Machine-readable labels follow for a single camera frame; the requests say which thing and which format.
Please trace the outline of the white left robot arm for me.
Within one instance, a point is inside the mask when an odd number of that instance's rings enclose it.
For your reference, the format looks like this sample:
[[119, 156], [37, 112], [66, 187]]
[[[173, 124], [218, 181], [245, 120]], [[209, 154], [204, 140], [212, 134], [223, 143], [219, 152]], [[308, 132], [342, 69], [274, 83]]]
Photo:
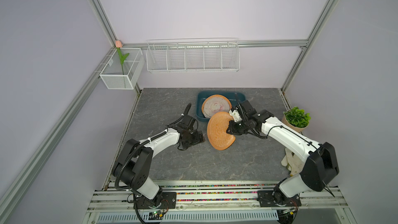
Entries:
[[128, 140], [112, 169], [116, 190], [131, 191], [150, 201], [158, 200], [162, 189], [149, 177], [153, 158], [171, 146], [177, 145], [178, 150], [185, 151], [203, 143], [205, 139], [198, 126], [195, 118], [183, 114], [154, 136], [140, 141]]

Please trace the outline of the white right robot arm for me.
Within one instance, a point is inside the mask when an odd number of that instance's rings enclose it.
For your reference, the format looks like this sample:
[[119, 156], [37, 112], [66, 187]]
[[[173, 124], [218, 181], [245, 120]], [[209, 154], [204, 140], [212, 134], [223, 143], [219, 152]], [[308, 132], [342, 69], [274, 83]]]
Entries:
[[229, 122], [228, 134], [273, 138], [304, 163], [301, 172], [274, 187], [272, 199], [276, 204], [283, 205], [302, 192], [321, 192], [339, 174], [333, 145], [321, 144], [299, 134], [267, 110], [257, 112], [248, 100], [238, 102], [229, 114], [233, 119]]

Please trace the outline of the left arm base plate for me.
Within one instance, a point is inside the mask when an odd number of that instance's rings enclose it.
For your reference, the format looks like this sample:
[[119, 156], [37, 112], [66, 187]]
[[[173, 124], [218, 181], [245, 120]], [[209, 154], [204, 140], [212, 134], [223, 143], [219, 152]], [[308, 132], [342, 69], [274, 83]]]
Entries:
[[140, 196], [136, 197], [134, 202], [137, 204], [138, 209], [174, 209], [177, 203], [177, 193], [164, 191], [157, 194], [152, 200]]

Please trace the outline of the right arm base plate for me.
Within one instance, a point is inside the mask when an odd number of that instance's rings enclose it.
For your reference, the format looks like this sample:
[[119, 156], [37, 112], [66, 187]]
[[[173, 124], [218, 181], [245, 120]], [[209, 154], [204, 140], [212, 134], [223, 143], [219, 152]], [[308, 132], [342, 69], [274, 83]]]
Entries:
[[260, 190], [257, 192], [257, 201], [261, 207], [300, 207], [302, 206], [299, 195], [287, 198], [285, 195], [272, 190]]

